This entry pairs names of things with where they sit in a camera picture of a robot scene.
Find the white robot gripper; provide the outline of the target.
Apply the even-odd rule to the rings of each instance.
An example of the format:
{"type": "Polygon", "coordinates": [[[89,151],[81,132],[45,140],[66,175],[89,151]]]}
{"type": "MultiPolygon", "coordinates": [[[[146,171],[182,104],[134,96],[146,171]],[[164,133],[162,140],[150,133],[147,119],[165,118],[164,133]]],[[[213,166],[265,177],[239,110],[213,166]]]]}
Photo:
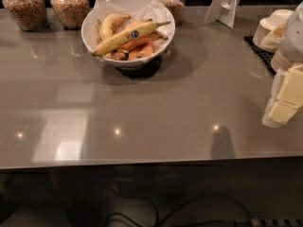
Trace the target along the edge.
{"type": "MultiPolygon", "coordinates": [[[[303,2],[287,21],[282,48],[291,61],[303,61],[303,2]]],[[[270,99],[265,108],[264,126],[279,128],[286,125],[303,106],[303,64],[294,65],[287,71],[277,99],[283,102],[270,99]]]]}

